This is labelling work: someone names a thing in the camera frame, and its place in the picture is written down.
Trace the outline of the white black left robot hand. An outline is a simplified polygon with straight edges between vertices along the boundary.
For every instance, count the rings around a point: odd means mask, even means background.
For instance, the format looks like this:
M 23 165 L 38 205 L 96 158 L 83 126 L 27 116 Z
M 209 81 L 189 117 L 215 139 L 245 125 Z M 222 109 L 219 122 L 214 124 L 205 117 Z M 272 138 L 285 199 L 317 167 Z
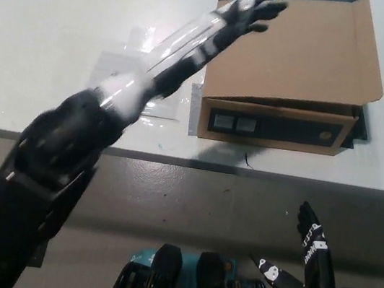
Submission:
M 224 28 L 234 37 L 268 29 L 264 21 L 278 17 L 288 7 L 283 0 L 233 0 L 216 12 L 224 20 Z

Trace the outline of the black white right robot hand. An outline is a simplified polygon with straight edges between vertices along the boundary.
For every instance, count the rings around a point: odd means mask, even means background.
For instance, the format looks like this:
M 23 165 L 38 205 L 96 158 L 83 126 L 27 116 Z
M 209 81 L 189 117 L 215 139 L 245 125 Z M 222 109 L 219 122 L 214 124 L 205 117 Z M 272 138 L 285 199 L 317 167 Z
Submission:
M 307 201 L 301 204 L 297 218 L 304 251 L 303 282 L 257 254 L 251 253 L 249 258 L 273 288 L 336 288 L 331 251 L 322 224 Z

